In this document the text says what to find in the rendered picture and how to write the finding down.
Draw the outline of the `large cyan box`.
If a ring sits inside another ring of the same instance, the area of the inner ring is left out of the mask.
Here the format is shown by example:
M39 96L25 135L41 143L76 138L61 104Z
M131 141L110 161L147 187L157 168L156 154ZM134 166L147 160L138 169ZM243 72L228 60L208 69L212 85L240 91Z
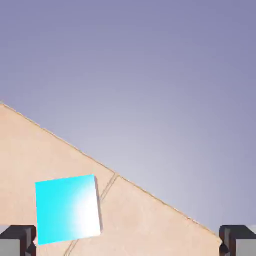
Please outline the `large cyan box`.
M38 245L100 236L96 177L93 174L35 183Z

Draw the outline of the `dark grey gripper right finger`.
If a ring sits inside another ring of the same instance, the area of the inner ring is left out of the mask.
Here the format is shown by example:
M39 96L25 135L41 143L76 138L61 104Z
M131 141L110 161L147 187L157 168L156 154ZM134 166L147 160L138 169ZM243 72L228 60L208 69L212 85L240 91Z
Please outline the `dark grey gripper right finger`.
M222 225L219 256L256 256L256 225Z

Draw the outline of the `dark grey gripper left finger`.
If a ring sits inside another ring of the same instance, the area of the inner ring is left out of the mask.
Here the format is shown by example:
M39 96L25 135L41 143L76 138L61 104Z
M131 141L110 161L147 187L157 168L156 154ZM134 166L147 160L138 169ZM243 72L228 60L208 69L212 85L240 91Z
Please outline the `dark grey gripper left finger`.
M0 225L0 256L37 256L34 225Z

